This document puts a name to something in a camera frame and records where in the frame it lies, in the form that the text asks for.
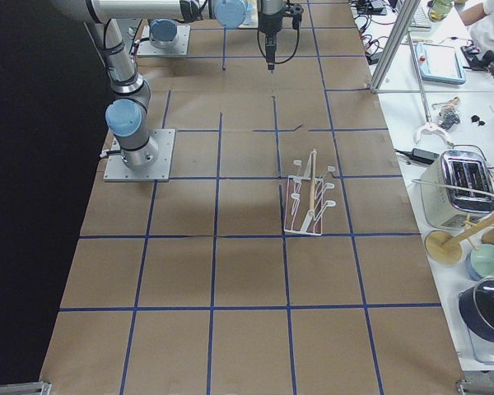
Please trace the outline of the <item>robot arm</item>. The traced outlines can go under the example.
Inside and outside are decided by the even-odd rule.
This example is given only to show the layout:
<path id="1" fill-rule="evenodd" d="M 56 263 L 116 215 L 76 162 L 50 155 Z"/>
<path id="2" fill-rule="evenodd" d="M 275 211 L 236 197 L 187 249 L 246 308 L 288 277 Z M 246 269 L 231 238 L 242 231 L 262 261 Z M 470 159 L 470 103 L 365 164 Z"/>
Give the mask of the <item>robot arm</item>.
<path id="1" fill-rule="evenodd" d="M 177 34 L 177 23 L 171 19 L 155 19 L 149 24 L 149 41 L 155 48 L 168 49 L 173 46 Z"/>
<path id="2" fill-rule="evenodd" d="M 52 4 L 65 16 L 84 23 L 90 34 L 117 97 L 105 112 L 106 122 L 119 144 L 123 165 L 131 170 L 150 168 L 157 161 L 160 148 L 146 126 L 150 86 L 125 48 L 117 20 L 193 23 L 213 19 L 227 29 L 235 29 L 246 25 L 252 12 L 257 12 L 257 31 L 265 35 L 266 63 L 273 70 L 277 33 L 287 7 L 284 1 L 53 1 Z"/>

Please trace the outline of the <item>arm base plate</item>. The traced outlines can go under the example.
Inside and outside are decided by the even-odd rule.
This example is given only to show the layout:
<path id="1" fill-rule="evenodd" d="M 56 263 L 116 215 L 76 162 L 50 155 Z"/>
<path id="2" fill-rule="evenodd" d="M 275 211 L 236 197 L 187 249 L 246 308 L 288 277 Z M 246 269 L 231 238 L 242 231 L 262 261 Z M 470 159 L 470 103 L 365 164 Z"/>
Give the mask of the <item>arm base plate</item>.
<path id="1" fill-rule="evenodd" d="M 137 49 L 141 58 L 180 58 L 188 55 L 190 26 L 178 25 L 172 40 L 150 38 L 149 26 L 144 26 Z"/>
<path id="2" fill-rule="evenodd" d="M 168 182 L 175 146 L 175 129 L 152 129 L 147 144 L 138 151 L 120 147 L 114 138 L 104 172 L 106 182 Z"/>

